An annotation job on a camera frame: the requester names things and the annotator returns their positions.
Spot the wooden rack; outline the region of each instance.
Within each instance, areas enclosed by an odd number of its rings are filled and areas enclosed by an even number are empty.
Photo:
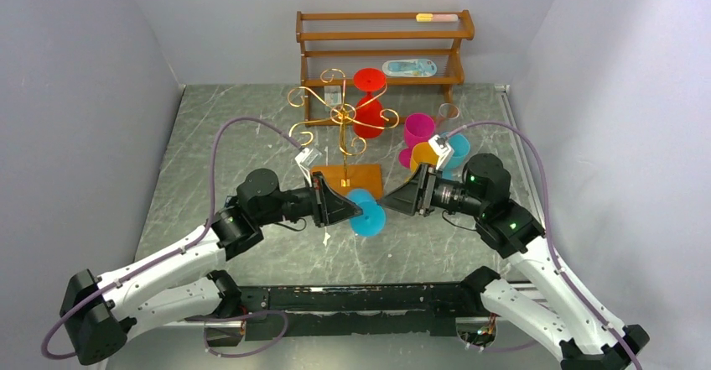
[[[457,22],[418,23],[417,12],[406,13],[301,13],[296,12],[296,41],[301,47],[301,86],[323,87],[322,71],[337,68],[349,78],[362,68],[381,69],[387,60],[426,58],[437,64],[438,71],[430,77],[388,77],[388,86],[438,85],[444,99],[452,102],[452,87],[464,83],[464,70],[459,56],[462,40],[474,38],[474,24],[468,10],[456,14]],[[308,50],[307,42],[333,40],[413,40],[452,39],[449,48],[387,49],[387,50]],[[311,117],[310,96],[305,100],[306,121]],[[335,125],[321,122],[314,125]]]

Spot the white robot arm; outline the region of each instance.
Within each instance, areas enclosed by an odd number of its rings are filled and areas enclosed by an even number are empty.
[[[242,314],[241,291],[217,269],[263,240],[262,226],[310,216],[322,227],[362,213],[334,193],[321,173],[310,176],[303,188],[280,190],[274,172],[257,169],[236,193],[210,228],[197,227],[124,268],[97,277],[86,269],[70,279],[60,315],[81,364],[100,362],[127,341],[169,322]],[[126,279],[137,268],[144,270]]]
[[[627,368],[631,357],[625,348],[636,355],[648,343],[649,336],[640,326],[626,326],[609,312],[557,251],[553,250],[555,258],[551,256],[541,224],[510,199],[511,175],[503,163],[493,154],[477,154],[467,162],[462,178],[461,183],[443,179],[442,172],[434,166],[421,164],[406,184],[385,195],[380,203],[408,215],[427,216],[434,208],[442,208],[450,214],[474,217],[475,230],[482,240],[526,275],[546,298],[550,310],[517,292],[487,267],[474,271],[462,283],[478,295],[479,304],[540,342],[560,360],[563,369]],[[563,273],[576,290],[565,281]],[[605,313],[604,321],[576,291]],[[613,332],[621,336],[626,347]]]

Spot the cable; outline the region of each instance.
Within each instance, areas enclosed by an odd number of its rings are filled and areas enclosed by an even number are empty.
[[[585,297],[582,291],[578,289],[577,286],[575,286],[575,283],[573,280],[568,276],[568,274],[565,273],[565,271],[562,271],[561,268],[563,265],[561,265],[560,260],[558,259],[558,255],[556,254],[556,249],[555,245],[553,244],[553,235],[551,232],[551,229],[553,227],[551,226],[551,215],[549,211],[549,205],[548,205],[548,182],[546,181],[546,172],[543,170],[543,162],[541,159],[541,155],[538,154],[538,151],[536,150],[536,147],[533,146],[533,142],[531,142],[531,139],[529,139],[524,133],[522,133],[518,128],[515,128],[509,124],[506,124],[504,122],[497,122],[497,121],[475,121],[475,122],[470,122],[468,124],[465,124],[459,128],[455,128],[453,131],[450,131],[447,133],[447,138],[451,138],[452,136],[456,135],[457,133],[460,133],[464,131],[466,128],[473,128],[473,127],[478,127],[480,125],[496,125],[499,127],[504,127],[518,135],[518,137],[528,146],[528,148],[531,150],[533,153],[533,157],[536,159],[536,165],[538,166],[538,172],[541,175],[541,188],[542,188],[542,193],[543,193],[543,222],[544,226],[546,228],[546,243],[548,245],[548,252],[551,255],[551,259],[553,261],[553,265],[555,266],[556,270],[558,273],[561,275],[563,278],[563,281],[565,284],[568,285],[568,287],[573,291],[573,293],[578,296],[580,301],[585,305],[585,307],[590,310],[591,313],[597,318],[598,321],[603,323],[604,325],[607,325],[609,322],[605,319],[605,317],[600,313],[595,306],[593,306],[592,303],[588,300],[588,298]],[[609,328],[608,331],[610,334],[620,343],[620,346],[622,346],[622,349],[625,350],[625,353],[627,356],[630,358],[632,363],[635,364],[635,368],[637,370],[642,370],[642,365],[640,364],[639,360],[637,359],[637,356],[635,353],[632,351],[630,348],[630,345],[627,344],[625,339],[620,335],[617,330],[613,328]]]
[[[458,225],[458,224],[454,223],[453,221],[451,221],[450,219],[448,219],[448,217],[445,215],[445,213],[446,213],[446,211],[442,211],[442,219],[444,219],[444,221],[446,221],[446,222],[449,223],[450,225],[452,225],[452,226],[454,226],[454,227],[458,227],[458,228],[460,228],[460,229],[468,230],[468,231],[470,231],[470,232],[476,232],[476,229],[469,229],[468,227],[464,227],[464,226],[461,226],[461,225]]]
[[[290,231],[292,231],[292,232],[301,232],[301,231],[303,231],[303,230],[306,228],[306,219],[300,217],[300,218],[299,218],[297,221],[295,221],[294,223],[296,223],[296,222],[298,222],[298,221],[304,221],[304,225],[301,226],[300,229],[297,229],[296,227],[291,227],[291,226],[289,226],[289,225],[285,225],[285,224],[279,223],[279,222],[272,223],[272,224],[273,224],[273,225],[277,225],[277,226],[279,226],[279,227],[283,227],[283,228],[288,229],[288,230],[290,230]]]
[[[217,134],[215,135],[215,140],[212,143],[212,152],[210,154],[210,168],[209,168],[209,192],[210,192],[210,212],[207,218],[207,221],[205,221],[205,228],[203,229],[203,232],[200,234],[198,238],[196,238],[194,241],[189,242],[184,245],[184,249],[188,250],[191,249],[192,247],[200,244],[200,242],[205,238],[207,235],[207,232],[210,230],[210,224],[215,218],[215,159],[217,157],[217,144],[220,142],[220,138],[222,137],[222,133],[225,132],[225,130],[230,127],[230,125],[234,124],[235,122],[240,122],[240,121],[253,121],[257,122],[267,128],[272,129],[274,132],[278,133],[282,138],[286,139],[289,141],[290,144],[292,144],[294,147],[301,149],[302,146],[301,144],[294,138],[289,137],[285,132],[280,130],[279,128],[276,128],[274,125],[272,125],[269,122],[266,122],[260,118],[256,117],[236,117],[232,118],[231,120],[225,122],[222,124],[220,129],[217,131]],[[162,263],[166,259],[172,258],[178,254],[181,254],[183,252],[182,248],[176,248],[175,250],[165,253],[164,255],[155,258],[153,261],[150,261],[148,263],[145,263],[144,265],[134,269],[133,271],[129,272],[128,274],[123,275],[121,278],[117,279],[117,282],[123,283],[129,280],[130,278],[133,278],[136,275],[142,274],[146,270],[158,265],[159,263]],[[40,346],[40,351],[42,352],[42,356],[50,359],[50,360],[64,360],[64,359],[69,359],[70,357],[76,356],[76,352],[72,353],[63,353],[63,354],[55,354],[49,351],[49,341],[51,341],[52,336],[59,330],[59,328],[62,327],[66,323],[66,321],[71,318],[74,314],[76,314],[77,311],[81,310],[85,305],[89,304],[91,301],[96,299],[97,297],[101,296],[102,294],[105,294],[109,290],[112,290],[116,288],[117,282],[108,284],[104,286],[103,288],[97,290],[96,292],[89,294],[85,299],[80,301],[77,305],[72,307],[69,311],[66,312],[66,314],[62,315],[60,320],[57,321],[56,324],[54,324],[50,329],[49,332],[47,332],[47,335],[44,336],[44,339],[42,340],[42,345]]]
[[[268,348],[273,347],[279,341],[284,338],[284,334],[287,333],[288,329],[288,317],[286,313],[284,313],[281,310],[264,310],[264,311],[257,311],[255,313],[251,314],[246,314],[246,315],[240,315],[238,317],[232,317],[232,318],[205,318],[205,320],[209,322],[231,322],[231,321],[244,321],[244,320],[249,320],[250,318],[256,318],[256,317],[263,317],[265,315],[279,315],[284,319],[284,326],[282,327],[282,330],[279,332],[279,335],[275,336],[269,343],[265,344],[263,347],[258,347],[257,349],[254,349],[253,351],[245,352],[245,353],[220,353],[214,349],[212,349],[208,345],[207,341],[207,328],[203,330],[203,342],[205,343],[205,352],[217,356],[217,357],[226,357],[226,358],[240,358],[240,357],[247,357],[247,356],[252,356],[256,355],[260,352],[266,351]]]

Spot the gray marble floor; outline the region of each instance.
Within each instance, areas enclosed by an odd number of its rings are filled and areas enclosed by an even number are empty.
[[[236,116],[262,117],[288,130],[303,120],[301,108],[287,104],[288,85],[188,86],[163,158],[158,185],[136,259],[157,252],[203,223],[209,209],[207,168],[210,146],[218,127]],[[381,99],[385,107],[405,117],[412,112],[435,113],[442,95],[430,87],[392,88]],[[350,91],[354,105],[362,95]],[[462,112],[461,122],[496,120],[508,122],[507,106],[492,85],[455,88],[454,99]],[[379,163],[386,192],[399,186],[409,170],[397,162],[404,148],[402,126],[386,130],[369,141],[367,151],[351,163]],[[465,135],[471,153],[498,155],[512,176],[511,193],[528,209],[536,202],[526,180],[513,136],[503,128],[479,127]],[[315,129],[314,145],[324,152],[322,164],[341,161],[338,130]],[[238,123],[226,131],[220,143],[215,186],[218,204],[252,170],[267,167],[279,176],[282,189],[303,186],[293,163],[297,153],[276,133],[255,123]],[[458,217],[472,227],[473,220]],[[330,239],[324,242],[328,230]],[[481,265],[501,269],[501,261],[478,237],[450,226],[439,215],[410,217],[387,211],[387,224],[376,237],[356,236],[348,222],[317,228],[309,221],[303,232],[290,232],[274,225],[264,227],[265,240],[226,265],[238,284],[359,284],[437,282],[461,280]],[[509,273],[509,280],[522,280]]]

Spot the orange cup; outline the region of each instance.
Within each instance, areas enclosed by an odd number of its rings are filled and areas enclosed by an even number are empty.
[[[413,154],[410,156],[410,171],[414,173],[421,163],[437,164],[437,154],[427,142],[418,143],[413,148]]]

